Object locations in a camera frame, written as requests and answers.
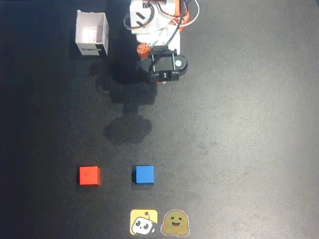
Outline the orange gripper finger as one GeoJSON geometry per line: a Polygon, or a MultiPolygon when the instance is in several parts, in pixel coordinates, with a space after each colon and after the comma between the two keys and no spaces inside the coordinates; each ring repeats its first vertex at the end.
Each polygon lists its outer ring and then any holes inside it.
{"type": "Polygon", "coordinates": [[[146,43],[140,43],[137,46],[137,54],[140,57],[140,59],[148,58],[149,53],[152,51],[152,47],[149,44],[146,43]]]}

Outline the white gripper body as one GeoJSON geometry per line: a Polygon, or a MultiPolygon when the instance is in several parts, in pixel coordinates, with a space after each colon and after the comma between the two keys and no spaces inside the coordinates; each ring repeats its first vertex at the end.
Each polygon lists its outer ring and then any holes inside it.
{"type": "MultiPolygon", "coordinates": [[[[138,45],[140,43],[149,44],[152,47],[152,50],[156,46],[165,46],[168,40],[172,37],[176,27],[165,27],[159,31],[151,32],[148,34],[137,34],[136,39],[138,45]]],[[[171,51],[177,51],[177,54],[180,54],[180,32],[178,31],[170,44],[168,49],[171,51]]]]}

